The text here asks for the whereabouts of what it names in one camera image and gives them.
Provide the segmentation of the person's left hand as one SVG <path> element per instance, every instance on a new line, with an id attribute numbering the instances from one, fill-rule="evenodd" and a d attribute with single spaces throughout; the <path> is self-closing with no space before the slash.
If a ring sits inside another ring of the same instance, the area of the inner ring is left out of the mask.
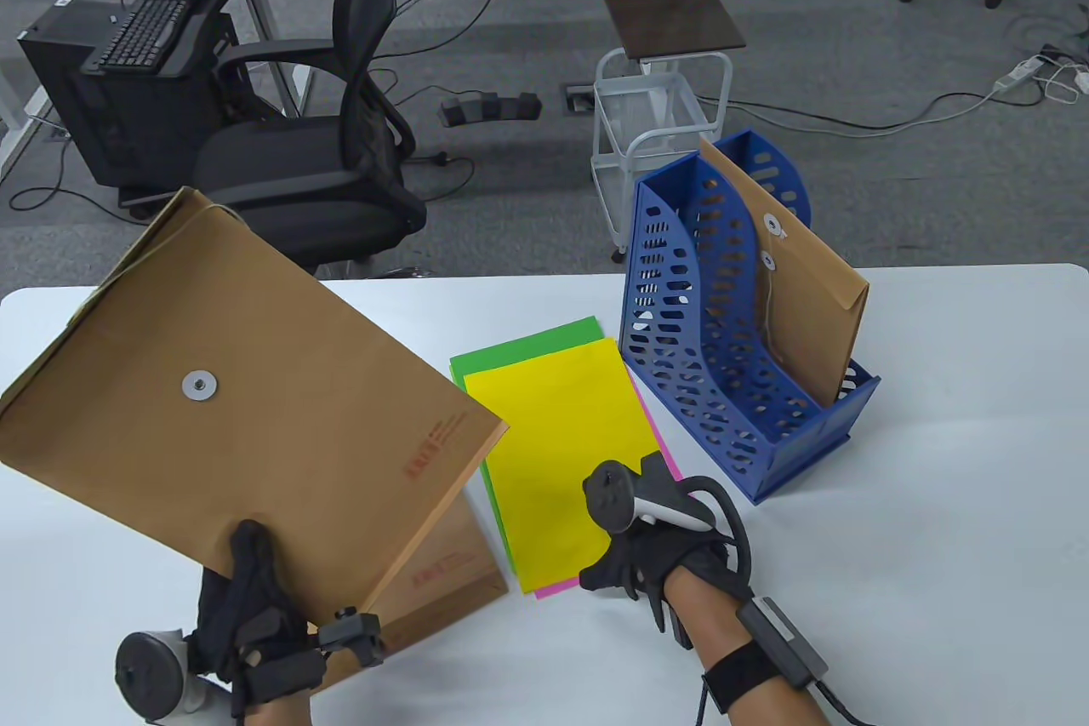
<path id="1" fill-rule="evenodd" d="M 186 638 L 188 669 L 231 686 L 231 716 L 237 725 L 260 703 L 250 674 L 258 665 L 303 655 L 311 647 L 308 626 L 277 578 L 276 543 L 262 522 L 238 522 L 229 540 L 230 577 L 205 568 L 194 632 Z"/>

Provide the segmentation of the person's right hand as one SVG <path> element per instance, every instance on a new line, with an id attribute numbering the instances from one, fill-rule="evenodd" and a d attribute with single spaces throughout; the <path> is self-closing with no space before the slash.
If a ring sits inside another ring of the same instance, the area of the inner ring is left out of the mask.
<path id="1" fill-rule="evenodd" d="M 666 601 L 669 575 L 684 568 L 742 604 L 754 596 L 750 539 L 714 478 L 675 478 L 656 451 L 643 457 L 640 471 L 602 462 L 584 479 L 583 491 L 590 519 L 609 536 L 604 554 L 579 571 L 586 591 L 646 596 L 657 628 L 664 632 L 669 620 L 686 649 L 692 640 Z"/>

